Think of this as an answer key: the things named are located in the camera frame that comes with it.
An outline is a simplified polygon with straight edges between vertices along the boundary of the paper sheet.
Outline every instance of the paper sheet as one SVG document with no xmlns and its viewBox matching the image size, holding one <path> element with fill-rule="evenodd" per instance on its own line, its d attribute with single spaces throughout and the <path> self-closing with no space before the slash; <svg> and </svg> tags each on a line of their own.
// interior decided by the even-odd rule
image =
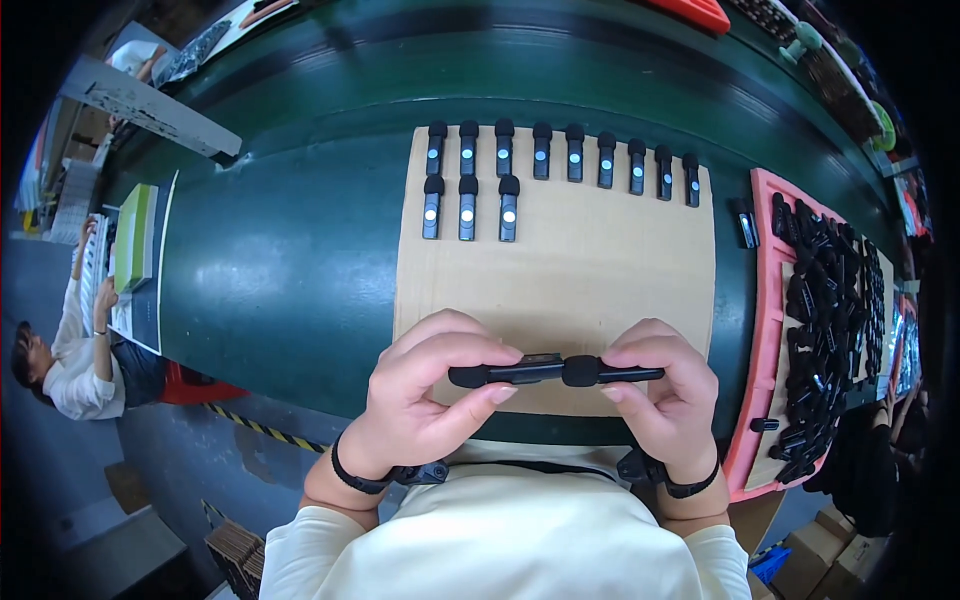
<svg viewBox="0 0 960 600">
<path fill-rule="evenodd" d="M 673 200 L 657 200 L 653 150 L 645 160 L 643 196 L 628 193 L 626 144 L 617 144 L 613 189 L 596 186 L 596 138 L 584 142 L 584 181 L 566 180 L 566 140 L 554 132 L 550 180 L 533 179 L 533 133 L 516 129 L 513 172 L 520 180 L 516 241 L 497 241 L 499 179 L 493 127 L 481 127 L 480 184 L 473 242 L 457 239 L 460 138 L 444 144 L 445 194 L 440 239 L 422 238 L 427 128 L 414 132 L 396 266 L 394 339 L 445 307 L 464 311 L 526 353 L 600 354 L 647 317 L 676 327 L 705 356 L 713 319 L 713 205 L 701 166 L 700 206 L 684 203 L 681 160 L 673 159 Z M 446 380 L 434 398 L 450 404 L 465 390 Z M 597 388 L 559 381 L 521 386 L 501 410 L 606 417 L 616 409 Z"/>
</svg>

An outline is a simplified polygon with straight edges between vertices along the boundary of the watch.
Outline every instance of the watch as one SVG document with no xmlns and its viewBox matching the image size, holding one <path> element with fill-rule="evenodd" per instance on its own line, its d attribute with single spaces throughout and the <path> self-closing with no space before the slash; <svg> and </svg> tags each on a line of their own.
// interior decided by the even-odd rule
<svg viewBox="0 0 960 600">
<path fill-rule="evenodd" d="M 713 473 L 707 479 L 692 484 L 674 483 L 670 481 L 670 476 L 666 473 L 666 465 L 644 452 L 642 448 L 632 449 L 616 464 L 616 473 L 620 476 L 620 479 L 628 483 L 653 484 L 655 486 L 663 484 L 670 497 L 677 499 L 689 498 L 695 493 L 702 492 L 713 483 L 719 471 L 720 457 L 718 455 Z"/>
</svg>

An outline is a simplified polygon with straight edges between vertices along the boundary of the person's right hand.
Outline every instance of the person's right hand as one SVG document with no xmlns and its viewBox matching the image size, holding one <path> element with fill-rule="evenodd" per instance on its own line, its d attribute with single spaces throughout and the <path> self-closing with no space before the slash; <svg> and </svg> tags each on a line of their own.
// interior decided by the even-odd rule
<svg viewBox="0 0 960 600">
<path fill-rule="evenodd" d="M 89 216 L 80 227 L 80 252 L 86 248 L 86 242 L 90 239 L 90 234 L 97 230 L 97 220 Z"/>
<path fill-rule="evenodd" d="M 703 355 L 670 325 L 644 319 L 617 338 L 600 358 L 611 367 L 666 371 L 663 379 L 647 382 L 646 394 L 626 382 L 608 384 L 601 391 L 616 402 L 640 447 L 666 465 L 671 480 L 696 483 L 706 479 L 716 465 L 710 424 L 718 384 Z M 692 481 L 679 481 L 675 473 Z"/>
</svg>

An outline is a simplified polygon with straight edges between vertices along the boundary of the table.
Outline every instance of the table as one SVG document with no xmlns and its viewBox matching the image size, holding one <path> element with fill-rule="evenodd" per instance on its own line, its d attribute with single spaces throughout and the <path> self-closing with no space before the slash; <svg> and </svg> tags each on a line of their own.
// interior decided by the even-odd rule
<svg viewBox="0 0 960 600">
<path fill-rule="evenodd" d="M 808 91 L 734 37 L 703 36 L 633 5 L 550 6 L 393 14 L 336 3 L 209 65 L 177 98 L 241 135 L 245 156 L 224 170 L 139 134 L 115 164 L 144 181 L 180 169 L 162 280 L 164 354 L 256 393 L 356 416 L 391 341 L 414 127 L 437 118 L 578 121 L 594 134 L 694 152 L 710 170 L 717 267 L 708 361 L 720 380 L 713 432 L 727 440 L 750 357 L 756 255 L 739 247 L 725 200 L 750 198 L 749 171 L 763 166 L 894 257 L 880 177 Z M 497 414 L 479 435 L 631 439 L 619 419 L 514 414 Z"/>
</svg>

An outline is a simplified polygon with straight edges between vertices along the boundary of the hair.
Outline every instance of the hair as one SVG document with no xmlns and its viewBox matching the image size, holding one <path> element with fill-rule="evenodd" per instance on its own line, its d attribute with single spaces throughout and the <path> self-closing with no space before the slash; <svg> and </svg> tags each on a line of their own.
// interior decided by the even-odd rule
<svg viewBox="0 0 960 600">
<path fill-rule="evenodd" d="M 26 321 L 21 321 L 20 324 L 16 326 L 16 337 L 13 339 L 13 350 L 11 351 L 10 370 L 13 372 L 13 378 L 16 379 L 16 382 L 33 392 L 37 400 L 47 406 L 53 406 L 53 399 L 43 393 L 43 381 L 30 380 L 28 348 L 30 347 L 30 336 L 33 332 L 30 323 Z"/>
</svg>

